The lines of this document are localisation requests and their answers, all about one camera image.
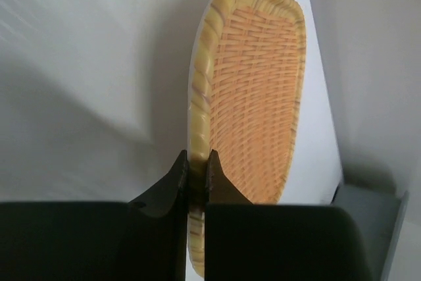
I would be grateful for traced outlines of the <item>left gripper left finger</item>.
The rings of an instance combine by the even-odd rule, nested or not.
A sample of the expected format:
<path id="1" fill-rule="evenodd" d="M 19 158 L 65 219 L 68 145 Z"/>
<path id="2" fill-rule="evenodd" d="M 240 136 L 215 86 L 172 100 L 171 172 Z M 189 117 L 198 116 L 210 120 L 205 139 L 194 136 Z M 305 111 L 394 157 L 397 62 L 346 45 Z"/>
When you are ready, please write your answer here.
<path id="1" fill-rule="evenodd" d="M 188 168 L 129 202 L 3 202 L 1 279 L 184 280 Z"/>

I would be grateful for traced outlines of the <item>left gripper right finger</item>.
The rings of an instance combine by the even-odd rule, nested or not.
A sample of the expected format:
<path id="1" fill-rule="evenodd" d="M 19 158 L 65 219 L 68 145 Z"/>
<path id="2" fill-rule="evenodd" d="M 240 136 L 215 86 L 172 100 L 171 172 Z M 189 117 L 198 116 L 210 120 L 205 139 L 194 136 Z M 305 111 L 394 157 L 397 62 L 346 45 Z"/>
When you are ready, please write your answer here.
<path id="1" fill-rule="evenodd" d="M 205 280 L 371 280 L 362 237 L 333 206 L 252 204 L 207 167 Z"/>

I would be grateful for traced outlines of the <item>woven bamboo pattern tray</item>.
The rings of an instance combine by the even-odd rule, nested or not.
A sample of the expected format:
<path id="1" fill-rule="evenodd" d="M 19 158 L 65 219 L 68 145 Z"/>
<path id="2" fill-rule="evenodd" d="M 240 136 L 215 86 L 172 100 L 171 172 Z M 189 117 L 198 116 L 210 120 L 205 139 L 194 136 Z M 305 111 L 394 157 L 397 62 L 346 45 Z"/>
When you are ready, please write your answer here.
<path id="1" fill-rule="evenodd" d="M 199 276 L 209 155 L 217 151 L 228 180 L 252 203 L 279 201 L 295 149 L 306 49 L 295 0 L 210 0 L 204 11 L 187 93 L 187 245 Z"/>

